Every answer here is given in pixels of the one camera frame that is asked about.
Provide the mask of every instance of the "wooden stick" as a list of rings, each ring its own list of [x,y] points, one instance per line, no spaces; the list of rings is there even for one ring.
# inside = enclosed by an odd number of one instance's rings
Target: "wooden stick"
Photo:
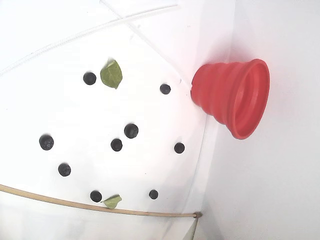
[[[102,206],[94,206],[94,205],[83,204],[79,202],[57,199],[49,196],[38,195],[35,193],[22,191],[22,190],[4,186],[1,184],[0,184],[0,191],[8,194],[13,194],[20,197],[28,198],[28,199],[45,202],[45,203],[57,204],[57,205],[67,206],[67,207],[72,207],[77,209],[107,212],[107,213],[113,213],[113,214],[127,214],[127,215],[138,215],[138,216],[166,217],[166,218],[195,218],[195,219],[201,217],[201,214],[197,212],[195,213],[161,213],[161,212],[132,211],[132,210],[124,210],[124,209],[109,209]]]

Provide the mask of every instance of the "green leaf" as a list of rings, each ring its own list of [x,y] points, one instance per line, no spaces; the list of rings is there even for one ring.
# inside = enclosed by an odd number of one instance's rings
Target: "green leaf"
[[[122,81],[122,72],[116,60],[112,60],[101,69],[100,77],[102,82],[110,88],[117,89]]]
[[[109,197],[101,203],[104,203],[108,209],[114,209],[121,200],[122,198],[120,197],[120,195],[117,194]]]

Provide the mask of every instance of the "white backdrop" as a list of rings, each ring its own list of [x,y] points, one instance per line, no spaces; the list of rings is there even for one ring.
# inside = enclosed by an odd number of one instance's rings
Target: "white backdrop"
[[[217,124],[193,104],[190,85],[202,64],[227,60],[234,0],[108,2],[123,17],[178,6],[135,20],[141,38],[125,24],[96,29],[119,18],[98,0],[0,1],[0,184],[98,206],[93,190],[103,200],[120,194],[120,209],[198,211]],[[122,69],[117,90],[100,80],[109,58]],[[94,85],[84,83],[87,71],[97,76]],[[159,91],[163,83],[170,94]],[[139,133],[128,139],[124,127],[132,122]],[[39,145],[45,133],[54,139],[49,151]],[[110,148],[114,138],[122,140],[120,152]],[[185,145],[182,154],[174,152],[177,142]],[[63,162],[70,176],[59,175]],[[156,200],[148,196],[152,189]],[[4,240],[182,239],[193,222],[91,212],[0,192]]]
[[[270,71],[264,116],[251,137],[217,134],[196,238],[320,238],[320,3],[238,0],[230,61]]]

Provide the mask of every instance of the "stick tip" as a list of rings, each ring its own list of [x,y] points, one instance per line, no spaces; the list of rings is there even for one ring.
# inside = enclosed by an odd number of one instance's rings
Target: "stick tip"
[[[201,218],[203,215],[200,211],[196,211],[194,214],[195,214],[195,216],[193,217],[194,219]]]

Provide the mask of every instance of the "white surface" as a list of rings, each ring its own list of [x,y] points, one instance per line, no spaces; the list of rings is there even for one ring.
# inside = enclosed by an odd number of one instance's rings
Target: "white surface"
[[[157,2],[163,7],[176,1]],[[188,86],[212,53],[220,55],[219,42],[230,46],[232,2],[186,0],[177,11],[134,22],[181,75],[126,25],[77,38],[2,71],[0,183],[99,206],[91,201],[91,191],[99,190],[103,199],[120,194],[121,209],[199,210],[211,161],[206,154],[213,148],[208,145],[200,155],[206,115],[192,103]],[[130,9],[118,10],[125,17],[137,7]],[[0,2],[0,13],[2,70],[46,45],[117,18],[97,1],[85,0],[52,5],[6,0]],[[100,81],[109,57],[122,69],[117,90]],[[87,71],[97,76],[92,86],[82,80]],[[171,86],[169,95],[160,93],[162,83]],[[134,139],[123,133],[131,122],[139,127]],[[217,125],[209,122],[213,133],[206,142],[214,143]],[[54,139],[50,151],[39,146],[44,133]],[[113,138],[121,138],[120,152],[110,148]],[[185,151],[178,155],[173,147],[179,141]],[[71,166],[68,177],[58,173],[63,162]],[[158,190],[157,200],[149,198],[151,189]],[[194,219],[91,212],[0,193],[0,222],[1,239],[170,240],[182,239]]]
[[[189,228],[188,232],[184,236],[183,240],[193,240],[196,232],[198,219],[195,219],[191,227]]]
[[[320,238],[320,3],[238,0],[231,61],[270,70],[251,137],[220,127],[197,240]]]

